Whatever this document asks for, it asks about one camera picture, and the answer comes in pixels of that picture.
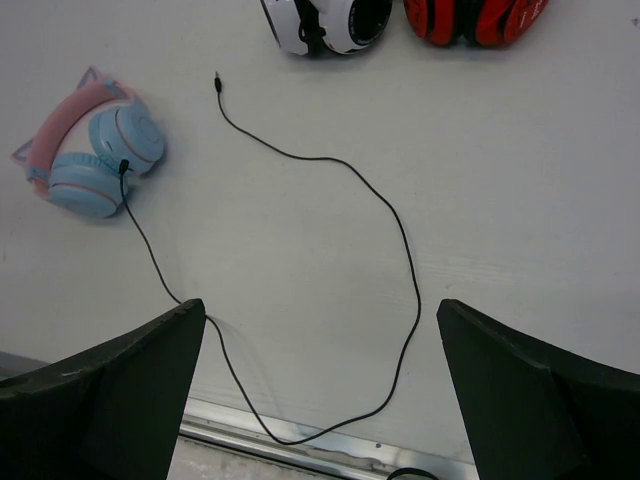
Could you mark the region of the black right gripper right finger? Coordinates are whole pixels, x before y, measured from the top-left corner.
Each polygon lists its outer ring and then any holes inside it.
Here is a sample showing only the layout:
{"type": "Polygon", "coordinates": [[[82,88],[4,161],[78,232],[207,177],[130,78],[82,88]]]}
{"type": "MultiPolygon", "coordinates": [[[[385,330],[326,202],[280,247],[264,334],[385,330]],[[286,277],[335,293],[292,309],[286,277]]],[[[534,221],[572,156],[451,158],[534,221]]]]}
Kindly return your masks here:
{"type": "Polygon", "coordinates": [[[459,300],[443,300],[436,317],[480,478],[638,478],[638,375],[459,300]]]}

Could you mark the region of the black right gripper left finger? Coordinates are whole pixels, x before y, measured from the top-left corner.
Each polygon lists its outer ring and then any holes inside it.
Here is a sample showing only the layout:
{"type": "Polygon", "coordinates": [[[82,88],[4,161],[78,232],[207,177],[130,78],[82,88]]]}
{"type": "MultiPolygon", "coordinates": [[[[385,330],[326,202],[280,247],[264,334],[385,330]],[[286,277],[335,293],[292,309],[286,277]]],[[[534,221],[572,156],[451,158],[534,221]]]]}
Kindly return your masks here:
{"type": "Polygon", "coordinates": [[[166,478],[205,322],[203,302],[188,300],[2,381],[2,478],[166,478]]]}

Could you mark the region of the pink blue cat-ear headphones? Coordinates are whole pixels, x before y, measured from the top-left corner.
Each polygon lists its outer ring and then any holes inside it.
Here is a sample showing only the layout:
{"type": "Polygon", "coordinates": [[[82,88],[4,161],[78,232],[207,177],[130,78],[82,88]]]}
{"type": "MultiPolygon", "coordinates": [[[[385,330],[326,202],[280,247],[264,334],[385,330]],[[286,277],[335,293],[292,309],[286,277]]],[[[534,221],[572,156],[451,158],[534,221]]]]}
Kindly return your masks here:
{"type": "Polygon", "coordinates": [[[44,200],[80,215],[108,218],[126,198],[128,178],[151,171],[165,149],[165,135],[135,91],[91,66],[11,158],[44,200]],[[62,153],[66,137],[86,115],[91,116],[92,150],[62,153]]]}

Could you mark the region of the red black headphones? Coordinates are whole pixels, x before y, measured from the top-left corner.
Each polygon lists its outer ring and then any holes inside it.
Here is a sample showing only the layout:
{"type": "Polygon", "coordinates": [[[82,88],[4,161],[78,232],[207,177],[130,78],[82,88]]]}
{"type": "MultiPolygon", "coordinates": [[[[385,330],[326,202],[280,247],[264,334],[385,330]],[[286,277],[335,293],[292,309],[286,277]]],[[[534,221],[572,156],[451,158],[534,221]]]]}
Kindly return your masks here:
{"type": "Polygon", "coordinates": [[[508,46],[539,19],[548,0],[407,0],[406,18],[414,34],[437,46],[463,37],[482,48],[508,46]]]}

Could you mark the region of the white black headphones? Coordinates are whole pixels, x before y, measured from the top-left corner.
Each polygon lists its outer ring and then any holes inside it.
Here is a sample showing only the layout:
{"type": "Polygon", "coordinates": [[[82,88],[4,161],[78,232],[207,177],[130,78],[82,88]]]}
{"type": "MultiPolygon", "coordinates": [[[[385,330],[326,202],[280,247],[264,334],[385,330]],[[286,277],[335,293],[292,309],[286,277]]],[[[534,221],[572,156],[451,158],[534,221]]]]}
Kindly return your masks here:
{"type": "Polygon", "coordinates": [[[308,56],[323,50],[350,55],[368,48],[384,32],[393,3],[280,0],[260,5],[280,49],[308,56]]]}

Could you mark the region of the aluminium table edge rail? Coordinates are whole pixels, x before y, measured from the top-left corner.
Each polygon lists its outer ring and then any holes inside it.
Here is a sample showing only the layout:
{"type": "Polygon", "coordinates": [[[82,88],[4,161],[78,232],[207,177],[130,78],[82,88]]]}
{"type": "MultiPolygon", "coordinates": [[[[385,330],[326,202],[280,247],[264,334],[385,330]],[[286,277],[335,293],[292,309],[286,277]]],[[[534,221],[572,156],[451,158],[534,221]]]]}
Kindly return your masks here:
{"type": "MultiPolygon", "coordinates": [[[[49,364],[26,367],[18,360],[12,377],[49,364]]],[[[382,479],[403,467],[428,471],[440,479],[475,479],[476,467],[451,458],[376,444],[353,436],[330,433],[300,445],[281,445],[259,428],[248,412],[187,398],[177,436],[343,479],[382,479]]]]}

